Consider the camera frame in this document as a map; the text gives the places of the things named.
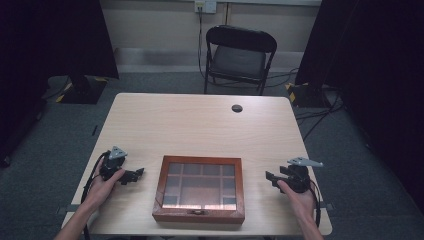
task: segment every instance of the chair backrest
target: chair backrest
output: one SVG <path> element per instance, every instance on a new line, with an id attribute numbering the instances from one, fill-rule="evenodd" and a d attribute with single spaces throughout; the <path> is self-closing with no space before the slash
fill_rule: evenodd
<path id="1" fill-rule="evenodd" d="M 268 33 L 229 25 L 219 25 L 209 29 L 206 33 L 206 42 L 208 48 L 212 43 L 266 53 L 274 53 L 277 50 L 277 42 Z"/>

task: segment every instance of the baseboard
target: baseboard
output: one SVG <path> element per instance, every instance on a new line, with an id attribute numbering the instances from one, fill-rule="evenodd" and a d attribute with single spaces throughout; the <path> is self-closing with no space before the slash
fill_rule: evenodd
<path id="1" fill-rule="evenodd" d="M 118 72 L 197 72 L 197 51 L 191 50 L 146 50 L 141 48 L 116 48 L 115 60 Z M 299 67 L 303 52 L 277 52 L 271 72 L 288 72 Z M 200 65 L 205 66 L 206 51 L 202 52 Z"/>

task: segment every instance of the finger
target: finger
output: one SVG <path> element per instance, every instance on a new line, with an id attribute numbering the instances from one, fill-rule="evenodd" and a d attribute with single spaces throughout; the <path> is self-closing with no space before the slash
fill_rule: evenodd
<path id="1" fill-rule="evenodd" d="M 124 176 L 124 174 L 125 174 L 125 170 L 121 168 L 118 171 L 116 171 L 108 181 L 111 181 L 111 182 L 115 183 L 122 176 Z"/>
<path id="2" fill-rule="evenodd" d="M 296 193 L 289 187 L 289 185 L 287 185 L 286 182 L 282 181 L 282 180 L 278 180 L 277 181 L 278 186 L 280 186 L 281 190 L 283 190 L 283 192 L 290 198 L 292 199 L 294 195 L 296 195 Z"/>
<path id="3" fill-rule="evenodd" d="M 103 159 L 104 159 L 104 158 L 100 159 L 100 160 L 99 160 L 99 163 L 97 164 L 96 171 L 94 172 L 94 175 L 95 175 L 95 176 L 97 176 L 97 175 L 99 175 L 99 174 L 100 174 L 100 168 L 102 167 Z"/>

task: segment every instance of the wooden frame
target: wooden frame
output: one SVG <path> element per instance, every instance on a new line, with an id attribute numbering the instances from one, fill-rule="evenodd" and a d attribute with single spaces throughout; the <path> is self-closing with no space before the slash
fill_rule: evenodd
<path id="1" fill-rule="evenodd" d="M 242 224 L 241 159 L 164 156 L 152 215 L 164 222 Z"/>

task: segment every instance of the chair seat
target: chair seat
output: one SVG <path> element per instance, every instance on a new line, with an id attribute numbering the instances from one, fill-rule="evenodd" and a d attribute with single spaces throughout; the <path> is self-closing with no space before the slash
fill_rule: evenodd
<path id="1" fill-rule="evenodd" d="M 264 74 L 266 54 L 218 46 L 210 64 L 212 74 L 235 75 L 260 81 Z"/>

